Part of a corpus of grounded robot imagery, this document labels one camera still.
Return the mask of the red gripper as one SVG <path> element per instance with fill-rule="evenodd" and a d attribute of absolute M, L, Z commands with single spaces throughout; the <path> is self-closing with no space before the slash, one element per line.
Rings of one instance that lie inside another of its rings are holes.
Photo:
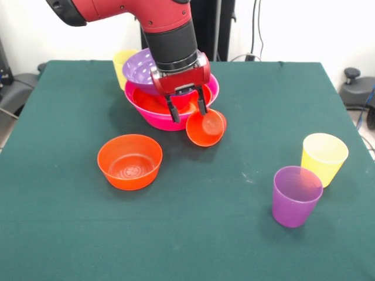
<path fill-rule="evenodd" d="M 196 87 L 198 92 L 197 105 L 202 116 L 207 114 L 206 101 L 204 97 L 203 84 L 210 80 L 210 63 L 205 54 L 199 54 L 197 61 L 182 71 L 175 73 L 164 73 L 156 66 L 151 67 L 150 75 L 152 82 L 156 88 L 156 92 L 165 96 L 168 110 L 174 123 L 180 123 L 180 116 L 178 109 L 172 102 L 170 95 L 175 95 L 176 92 L 182 91 L 186 88 Z"/>

